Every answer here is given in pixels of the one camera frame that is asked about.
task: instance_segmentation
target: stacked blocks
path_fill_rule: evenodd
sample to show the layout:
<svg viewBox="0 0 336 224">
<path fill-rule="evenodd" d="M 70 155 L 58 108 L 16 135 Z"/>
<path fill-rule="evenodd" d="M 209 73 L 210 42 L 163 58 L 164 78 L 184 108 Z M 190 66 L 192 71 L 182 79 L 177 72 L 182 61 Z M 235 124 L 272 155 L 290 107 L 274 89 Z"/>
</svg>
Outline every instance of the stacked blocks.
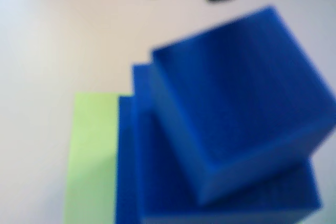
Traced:
<svg viewBox="0 0 336 224">
<path fill-rule="evenodd" d="M 336 103 L 271 7 L 155 50 L 120 98 L 116 223 L 294 224 Z"/>
</svg>

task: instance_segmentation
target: blue block top face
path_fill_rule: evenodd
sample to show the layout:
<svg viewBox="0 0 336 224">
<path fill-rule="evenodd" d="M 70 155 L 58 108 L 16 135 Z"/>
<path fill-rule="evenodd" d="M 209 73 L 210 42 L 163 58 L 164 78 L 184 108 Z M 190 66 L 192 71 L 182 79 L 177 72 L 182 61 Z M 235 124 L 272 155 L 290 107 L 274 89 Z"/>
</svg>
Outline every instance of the blue block top face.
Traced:
<svg viewBox="0 0 336 224">
<path fill-rule="evenodd" d="M 140 223 L 137 207 L 131 99 L 131 97 L 119 98 L 116 224 Z"/>
<path fill-rule="evenodd" d="M 268 181 L 200 207 L 152 112 L 148 66 L 134 68 L 135 142 L 139 207 L 145 217 L 315 210 L 320 202 L 309 162 Z"/>
<path fill-rule="evenodd" d="M 335 100 L 273 8 L 153 52 L 214 164 L 325 116 Z"/>
</svg>

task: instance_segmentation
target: green block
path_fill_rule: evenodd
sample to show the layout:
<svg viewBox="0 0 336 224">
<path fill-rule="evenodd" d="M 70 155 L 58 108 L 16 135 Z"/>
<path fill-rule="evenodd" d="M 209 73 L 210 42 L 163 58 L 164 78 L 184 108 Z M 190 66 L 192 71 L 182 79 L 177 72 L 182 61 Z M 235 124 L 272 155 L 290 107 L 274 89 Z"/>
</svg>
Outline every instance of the green block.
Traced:
<svg viewBox="0 0 336 224">
<path fill-rule="evenodd" d="M 75 97 L 64 224 L 114 223 L 119 95 Z"/>
</svg>

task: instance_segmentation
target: white table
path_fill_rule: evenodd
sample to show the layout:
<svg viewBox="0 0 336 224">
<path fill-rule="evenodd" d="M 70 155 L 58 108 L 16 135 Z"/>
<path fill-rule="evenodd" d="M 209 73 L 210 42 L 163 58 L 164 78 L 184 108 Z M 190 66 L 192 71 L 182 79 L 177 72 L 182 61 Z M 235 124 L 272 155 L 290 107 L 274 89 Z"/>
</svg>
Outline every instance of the white table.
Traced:
<svg viewBox="0 0 336 224">
<path fill-rule="evenodd" d="M 134 62 L 165 44 L 275 4 L 336 90 L 336 0 L 0 0 L 0 223 L 62 222 L 77 91 L 131 91 Z M 336 223 L 335 135 L 313 157 Z"/>
</svg>

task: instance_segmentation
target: blue cube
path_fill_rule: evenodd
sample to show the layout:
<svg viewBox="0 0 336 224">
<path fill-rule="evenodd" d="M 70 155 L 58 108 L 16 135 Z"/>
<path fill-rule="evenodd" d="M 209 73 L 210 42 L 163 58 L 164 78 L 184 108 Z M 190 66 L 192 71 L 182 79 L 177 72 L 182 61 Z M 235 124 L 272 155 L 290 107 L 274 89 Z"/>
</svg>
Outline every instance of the blue cube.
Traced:
<svg viewBox="0 0 336 224">
<path fill-rule="evenodd" d="M 117 197 L 115 224 L 138 224 L 132 98 L 119 97 Z"/>
<path fill-rule="evenodd" d="M 131 179 L 136 180 L 142 224 L 294 224 L 320 208 L 309 161 L 210 205 L 199 206 L 153 112 L 149 66 L 134 68 L 134 90 L 135 144 L 120 143 L 118 162 L 123 169 L 118 170 L 118 178 L 129 179 L 118 180 L 118 184 L 131 190 Z M 130 150 L 134 145 L 136 175 Z"/>
<path fill-rule="evenodd" d="M 333 94 L 274 8 L 153 52 L 155 113 L 200 205 L 307 159 Z"/>
</svg>

